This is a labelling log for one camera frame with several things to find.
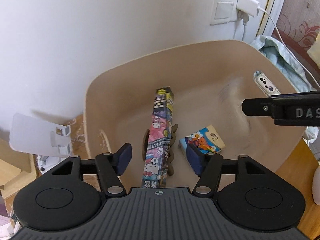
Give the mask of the colourful cartoon tissue pack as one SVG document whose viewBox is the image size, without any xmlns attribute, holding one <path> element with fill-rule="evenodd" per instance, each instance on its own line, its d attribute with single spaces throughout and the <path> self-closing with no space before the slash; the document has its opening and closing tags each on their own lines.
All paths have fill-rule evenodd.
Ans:
<svg viewBox="0 0 320 240">
<path fill-rule="evenodd" d="M 225 143 L 212 125 L 199 129 L 179 140 L 178 147 L 185 157 L 187 156 L 187 146 L 189 144 L 194 145 L 203 154 L 220 153 L 225 148 Z"/>
</svg>

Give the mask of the long colourful cartoon box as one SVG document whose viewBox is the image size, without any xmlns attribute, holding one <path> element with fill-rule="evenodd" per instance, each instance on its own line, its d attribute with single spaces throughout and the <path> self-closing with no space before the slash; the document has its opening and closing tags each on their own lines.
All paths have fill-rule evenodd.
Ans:
<svg viewBox="0 0 320 240">
<path fill-rule="evenodd" d="M 146 134 L 146 151 L 142 187 L 164 188 L 168 176 L 174 174 L 171 166 L 172 114 L 174 94 L 170 87 L 158 88 L 153 101 L 152 120 Z"/>
</svg>

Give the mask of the white phone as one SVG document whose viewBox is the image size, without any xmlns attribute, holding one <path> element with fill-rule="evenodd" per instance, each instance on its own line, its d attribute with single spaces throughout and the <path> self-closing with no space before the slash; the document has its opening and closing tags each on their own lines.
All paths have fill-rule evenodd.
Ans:
<svg viewBox="0 0 320 240">
<path fill-rule="evenodd" d="M 277 89 L 277 87 L 263 72 L 256 71 L 253 75 L 253 80 L 266 96 L 271 97 L 273 95 L 280 94 L 280 91 Z"/>
</svg>

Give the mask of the white phone stand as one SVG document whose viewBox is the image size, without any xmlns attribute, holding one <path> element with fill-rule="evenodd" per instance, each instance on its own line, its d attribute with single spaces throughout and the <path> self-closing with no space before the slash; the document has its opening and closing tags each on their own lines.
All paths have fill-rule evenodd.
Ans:
<svg viewBox="0 0 320 240">
<path fill-rule="evenodd" d="M 73 155 L 71 126 L 58 125 L 20 113 L 12 119 L 10 147 L 36 156 L 42 174 Z"/>
</svg>

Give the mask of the light blue crumpled bedding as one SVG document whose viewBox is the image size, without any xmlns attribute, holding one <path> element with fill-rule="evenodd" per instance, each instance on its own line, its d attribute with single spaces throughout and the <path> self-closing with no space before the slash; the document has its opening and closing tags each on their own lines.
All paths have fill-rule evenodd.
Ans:
<svg viewBox="0 0 320 240">
<path fill-rule="evenodd" d="M 303 67 L 276 38 L 259 35 L 253 40 L 251 46 L 272 62 L 297 93 L 316 90 L 307 80 Z"/>
</svg>

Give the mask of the round white power strip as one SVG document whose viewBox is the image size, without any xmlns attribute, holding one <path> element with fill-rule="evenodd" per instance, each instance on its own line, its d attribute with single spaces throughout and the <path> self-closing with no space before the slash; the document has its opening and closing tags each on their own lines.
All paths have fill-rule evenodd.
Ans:
<svg viewBox="0 0 320 240">
<path fill-rule="evenodd" d="M 320 166 L 316 168 L 312 181 L 312 196 L 316 205 L 320 205 Z"/>
</svg>

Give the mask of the beige plastic storage bin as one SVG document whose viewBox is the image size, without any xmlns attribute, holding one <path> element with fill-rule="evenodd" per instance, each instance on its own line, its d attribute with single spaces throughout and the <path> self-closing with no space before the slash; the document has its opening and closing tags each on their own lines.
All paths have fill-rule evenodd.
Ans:
<svg viewBox="0 0 320 240">
<path fill-rule="evenodd" d="M 263 72 L 283 94 L 294 88 L 259 51 L 240 41 L 213 41 L 150 54 L 100 74 L 86 93 L 84 123 L 90 157 L 132 146 L 132 159 L 121 176 L 126 189 L 142 183 L 143 137 L 151 127 L 158 88 L 174 94 L 177 139 L 212 125 L 225 143 L 222 155 L 245 154 L 271 171 L 285 162 L 304 128 L 276 126 L 271 118 L 245 116 L 243 100 L 262 98 L 253 79 Z"/>
</svg>

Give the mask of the cardboard box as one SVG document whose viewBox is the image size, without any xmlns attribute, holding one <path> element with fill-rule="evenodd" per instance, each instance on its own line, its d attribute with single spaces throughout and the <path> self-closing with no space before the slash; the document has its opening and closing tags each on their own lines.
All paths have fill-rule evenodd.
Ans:
<svg viewBox="0 0 320 240">
<path fill-rule="evenodd" d="M 1 139 L 1 195 L 7 199 L 37 178 L 32 154 L 14 151 Z"/>
</svg>

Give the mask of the white wall charger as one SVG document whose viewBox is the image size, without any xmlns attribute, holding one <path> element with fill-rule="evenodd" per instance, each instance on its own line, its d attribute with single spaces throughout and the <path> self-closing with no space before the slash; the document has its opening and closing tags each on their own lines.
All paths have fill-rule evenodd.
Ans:
<svg viewBox="0 0 320 240">
<path fill-rule="evenodd" d="M 259 14 L 260 2 L 257 0 L 238 0 L 236 8 L 249 16 L 256 17 Z"/>
</svg>

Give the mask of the white wall switch plate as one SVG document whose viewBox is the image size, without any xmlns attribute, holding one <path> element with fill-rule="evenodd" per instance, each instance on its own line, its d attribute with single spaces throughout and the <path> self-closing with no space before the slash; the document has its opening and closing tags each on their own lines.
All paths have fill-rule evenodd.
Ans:
<svg viewBox="0 0 320 240">
<path fill-rule="evenodd" d="M 238 19 L 236 4 L 238 0 L 213 0 L 210 25 L 235 22 Z"/>
</svg>

